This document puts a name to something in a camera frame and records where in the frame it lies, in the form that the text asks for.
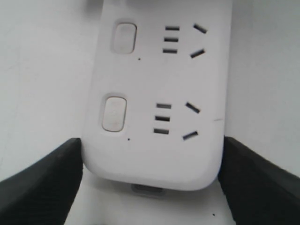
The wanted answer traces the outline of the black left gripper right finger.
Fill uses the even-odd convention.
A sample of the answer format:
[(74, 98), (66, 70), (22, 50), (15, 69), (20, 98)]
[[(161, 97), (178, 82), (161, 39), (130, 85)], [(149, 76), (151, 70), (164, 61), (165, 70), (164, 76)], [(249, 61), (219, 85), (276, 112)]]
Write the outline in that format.
[(300, 179), (232, 137), (224, 138), (218, 181), (238, 225), (298, 225)]

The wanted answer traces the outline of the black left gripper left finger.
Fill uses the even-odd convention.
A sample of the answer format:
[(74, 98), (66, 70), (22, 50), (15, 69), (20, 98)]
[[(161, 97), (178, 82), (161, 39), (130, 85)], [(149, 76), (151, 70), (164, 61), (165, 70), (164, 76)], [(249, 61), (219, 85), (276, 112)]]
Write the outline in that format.
[(71, 138), (1, 181), (2, 225), (63, 225), (83, 177), (82, 142)]

